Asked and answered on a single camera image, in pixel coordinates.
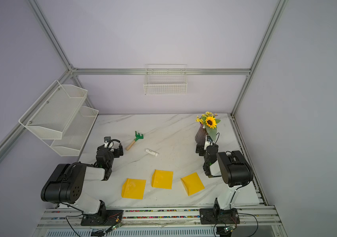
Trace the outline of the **white glue stick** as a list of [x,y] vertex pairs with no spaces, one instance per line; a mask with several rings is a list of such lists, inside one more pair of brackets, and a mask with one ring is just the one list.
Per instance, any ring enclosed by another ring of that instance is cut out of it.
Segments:
[[152,155],[152,156],[155,156],[157,157],[159,154],[153,150],[150,150],[150,149],[145,149],[145,152],[149,155]]

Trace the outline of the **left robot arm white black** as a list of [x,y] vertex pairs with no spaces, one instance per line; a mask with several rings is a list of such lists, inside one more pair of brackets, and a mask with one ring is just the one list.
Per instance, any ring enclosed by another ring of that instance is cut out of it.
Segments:
[[41,200],[72,207],[85,215],[106,216],[104,201],[85,193],[83,185],[85,181],[107,181],[114,159],[123,155],[121,141],[105,137],[104,144],[97,148],[93,164],[59,164],[42,188]]

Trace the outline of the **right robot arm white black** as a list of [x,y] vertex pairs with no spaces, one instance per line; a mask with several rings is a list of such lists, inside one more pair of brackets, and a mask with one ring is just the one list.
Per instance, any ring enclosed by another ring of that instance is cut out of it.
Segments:
[[258,205],[251,166],[240,151],[219,152],[217,144],[197,145],[196,153],[204,158],[203,171],[209,178],[222,178],[226,191],[217,197],[220,209]]

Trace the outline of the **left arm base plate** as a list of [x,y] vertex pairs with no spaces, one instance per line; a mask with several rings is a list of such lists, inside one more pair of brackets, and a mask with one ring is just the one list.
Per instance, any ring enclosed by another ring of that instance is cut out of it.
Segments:
[[121,223],[124,211],[120,209],[106,210],[103,213],[84,214],[81,226],[115,226]]

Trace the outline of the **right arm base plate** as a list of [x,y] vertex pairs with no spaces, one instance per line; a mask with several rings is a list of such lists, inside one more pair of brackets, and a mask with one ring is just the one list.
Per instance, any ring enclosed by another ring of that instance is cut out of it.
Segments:
[[214,211],[212,208],[201,208],[200,222],[206,224],[240,224],[239,213],[237,209]]

